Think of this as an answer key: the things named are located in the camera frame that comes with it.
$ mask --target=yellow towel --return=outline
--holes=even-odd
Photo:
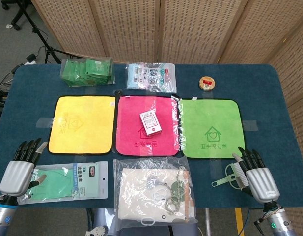
[[[100,154],[112,146],[114,97],[60,97],[55,110],[49,151]]]

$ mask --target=blue tablecloth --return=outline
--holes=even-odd
[[[151,95],[145,91],[126,90],[124,65],[115,66],[116,84],[69,88],[60,78],[60,65],[21,66],[14,77],[0,121],[0,180],[16,148],[24,140],[42,137],[47,141],[50,129],[37,125],[41,118],[52,118],[55,105],[64,95]],[[198,81],[211,76],[216,87],[203,92]],[[240,108],[246,145],[258,150],[270,168],[280,190],[284,207],[303,207],[303,160],[286,109],[276,71],[269,65],[176,65],[177,94],[181,98],[232,99]],[[53,155],[47,150],[39,165],[74,162],[109,162],[109,197],[27,207],[113,208],[113,159],[124,159],[113,152],[101,156]],[[189,159],[195,203],[198,208],[261,207],[254,198],[224,184],[212,188],[211,182],[224,177],[224,168],[234,160]]]

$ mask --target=small box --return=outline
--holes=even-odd
[[[147,136],[161,132],[162,129],[156,117],[156,113],[153,110],[140,113],[140,119],[142,121],[143,127],[145,128]]]

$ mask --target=robotic hand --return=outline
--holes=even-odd
[[[17,197],[25,194],[28,189],[38,186],[46,178],[46,175],[43,175],[36,181],[30,182],[34,167],[48,144],[43,142],[38,147],[40,141],[41,138],[21,143],[14,159],[9,162],[5,170],[0,183],[2,193],[0,196],[0,236],[6,235],[18,206]]]
[[[259,203],[264,204],[264,215],[254,222],[260,233],[264,236],[259,224],[267,220],[274,236],[296,236],[296,233],[288,219],[285,210],[276,201],[280,192],[270,170],[255,150],[250,152],[239,147],[242,158],[233,153],[232,156],[239,163],[247,177],[249,187],[244,186],[242,180],[237,177],[236,181],[242,192],[254,197]]]

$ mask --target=caster wheel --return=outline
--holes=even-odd
[[[9,9],[9,6],[8,6],[7,4],[2,4],[2,8],[3,8],[4,10],[8,10],[8,9]]]
[[[17,24],[14,24],[13,27],[14,27],[14,29],[15,29],[16,31],[19,31],[19,30],[20,30],[20,27],[19,27]]]

